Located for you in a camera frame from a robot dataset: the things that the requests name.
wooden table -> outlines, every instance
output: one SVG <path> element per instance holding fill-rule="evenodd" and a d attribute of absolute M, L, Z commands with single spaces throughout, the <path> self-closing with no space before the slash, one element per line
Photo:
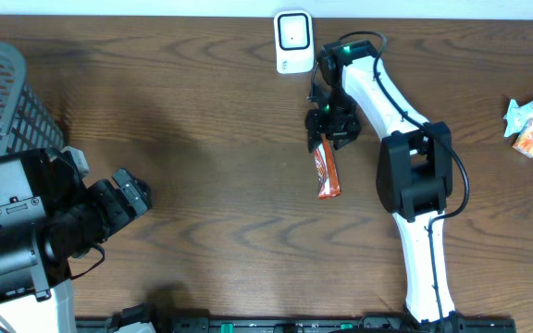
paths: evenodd
<path fill-rule="evenodd" d="M 318 48 L 348 31 L 388 36 L 390 76 L 450 126 L 470 175 L 470 204 L 444 234 L 456 306 L 533 332 L 533 160 L 502 137 L 509 98 L 533 99 L 533 22 L 316 19 L 314 29 Z M 377 136 L 367 125 L 335 153 L 342 196 L 319 201 L 309 74 L 277 73 L 272 19 L 0 17 L 0 41 L 26 56 L 90 183 L 127 167 L 154 190 L 154 209 L 75 282 L 77 315 L 140 302 L 213 315 L 401 311 L 403 252 L 375 190 Z M 461 193 L 454 171 L 451 208 Z"/>

white background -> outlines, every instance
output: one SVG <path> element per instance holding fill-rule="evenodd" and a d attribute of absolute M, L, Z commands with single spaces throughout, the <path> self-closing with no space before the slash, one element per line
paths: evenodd
<path fill-rule="evenodd" d="M 533 0 L 0 0 L 0 14 L 272 18 L 533 19 Z"/>

white device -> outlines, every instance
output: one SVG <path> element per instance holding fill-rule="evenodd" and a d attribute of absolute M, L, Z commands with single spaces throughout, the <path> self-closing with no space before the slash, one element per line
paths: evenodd
<path fill-rule="evenodd" d="M 403 120 L 374 80 L 374 60 L 375 58 L 371 55 L 365 56 L 355 59 L 351 65 L 344 67 L 342 88 L 359 104 L 380 140 L 390 136 L 394 131 L 407 133 L 417 130 L 415 125 Z M 401 109 L 408 112 L 408 116 L 418 123 L 428 122 L 425 117 L 408 104 L 392 83 L 381 59 L 378 61 L 378 72 L 384 87 Z M 434 211 L 421 214 L 415 217 L 415 222 L 408 222 L 399 214 L 392 214 L 403 242 L 408 284 L 406 307 L 419 323 L 425 320 L 434 322 L 440 319 L 427 230 L 431 218 L 439 214 L 443 214 L 443 212 Z M 433 252 L 435 254 L 442 315 L 447 317 L 450 312 L 455 310 L 455 306 L 448 289 L 443 257 L 443 220 L 438 220 L 433 225 Z"/>
<path fill-rule="evenodd" d="M 303 10 L 283 11 L 275 16 L 277 71 L 304 73 L 314 66 L 312 17 Z"/>

red candy wrapper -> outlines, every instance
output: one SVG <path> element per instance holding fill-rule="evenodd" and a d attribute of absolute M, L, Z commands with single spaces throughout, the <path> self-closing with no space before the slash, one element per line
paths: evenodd
<path fill-rule="evenodd" d="M 334 157 L 330 143 L 325 135 L 322 135 L 322 143 L 314 152 L 318 180 L 320 182 L 318 199 L 334 198 L 341 194 L 341 185 L 337 177 L 337 168 L 334 165 Z"/>

